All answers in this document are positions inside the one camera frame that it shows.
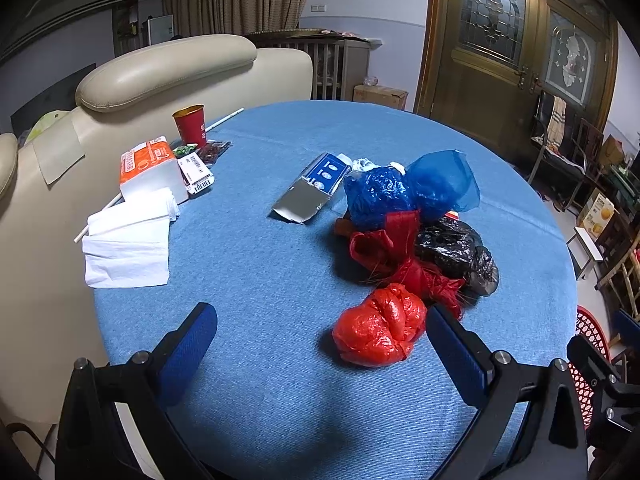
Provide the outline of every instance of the snack box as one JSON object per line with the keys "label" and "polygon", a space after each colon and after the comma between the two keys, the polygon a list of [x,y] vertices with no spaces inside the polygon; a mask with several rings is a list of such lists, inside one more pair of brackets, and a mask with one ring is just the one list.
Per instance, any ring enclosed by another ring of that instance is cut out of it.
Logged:
{"label": "snack box", "polygon": [[602,234],[615,212],[613,202],[596,189],[577,218],[578,227],[583,227],[593,241]]}
{"label": "snack box", "polygon": [[309,220],[329,202],[351,166],[331,153],[323,153],[309,164],[273,205],[277,214],[298,224]]}
{"label": "snack box", "polygon": [[168,187],[179,204],[189,197],[166,137],[148,140],[120,157],[120,192],[124,200]]}

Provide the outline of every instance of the red plastic bag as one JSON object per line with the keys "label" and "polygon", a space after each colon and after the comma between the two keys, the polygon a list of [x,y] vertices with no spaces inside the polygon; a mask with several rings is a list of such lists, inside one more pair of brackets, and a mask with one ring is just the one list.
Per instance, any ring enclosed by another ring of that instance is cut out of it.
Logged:
{"label": "red plastic bag", "polygon": [[332,335],[340,357],[361,366],[404,361],[424,333],[427,309],[403,285],[378,288],[360,305],[345,310]]}

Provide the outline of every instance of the blue gripper pad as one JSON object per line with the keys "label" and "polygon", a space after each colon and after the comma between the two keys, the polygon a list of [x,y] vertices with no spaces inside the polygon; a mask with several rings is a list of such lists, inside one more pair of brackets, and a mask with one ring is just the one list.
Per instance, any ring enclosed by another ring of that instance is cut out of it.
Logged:
{"label": "blue gripper pad", "polygon": [[216,310],[199,303],[178,330],[167,333],[153,352],[156,396],[162,409],[184,395],[218,329]]}
{"label": "blue gripper pad", "polygon": [[494,377],[491,352],[442,306],[427,312],[427,336],[465,404],[481,409]]}
{"label": "blue gripper pad", "polygon": [[620,309],[613,315],[613,328],[618,330],[624,345],[640,352],[640,324],[637,321]]}

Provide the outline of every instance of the door handle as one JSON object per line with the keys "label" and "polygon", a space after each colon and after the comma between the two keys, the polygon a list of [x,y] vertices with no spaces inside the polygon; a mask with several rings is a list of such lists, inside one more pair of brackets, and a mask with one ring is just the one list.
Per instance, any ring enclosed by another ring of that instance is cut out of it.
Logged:
{"label": "door handle", "polygon": [[538,86],[539,76],[540,74],[538,74],[537,72],[534,72],[533,74],[531,74],[531,86],[529,87],[530,94],[533,94],[533,92],[536,91],[536,86]]}
{"label": "door handle", "polygon": [[520,70],[520,79],[518,79],[518,88],[520,90],[524,90],[524,80],[527,78],[528,71],[529,67],[527,67],[527,65],[523,65],[522,70]]}

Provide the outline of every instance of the round table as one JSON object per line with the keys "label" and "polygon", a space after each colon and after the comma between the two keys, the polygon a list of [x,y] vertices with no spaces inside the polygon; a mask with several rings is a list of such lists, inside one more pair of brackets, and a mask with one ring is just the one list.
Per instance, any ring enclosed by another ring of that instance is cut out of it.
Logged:
{"label": "round table", "polygon": [[410,113],[331,101],[246,110],[213,137],[233,146],[212,168],[210,191],[180,206],[168,284],[95,291],[112,364],[153,349],[199,301],[216,308],[216,338],[169,411],[201,460],[237,479],[428,478],[475,412],[426,336],[389,367],[337,356],[332,326],[372,291],[332,234],[344,204],[329,202],[304,225],[270,214],[322,152],[405,165],[428,152],[466,153],[481,203],[461,218],[492,252],[500,285],[462,323],[521,363],[565,356],[577,299],[562,235],[527,183],[474,140]]}

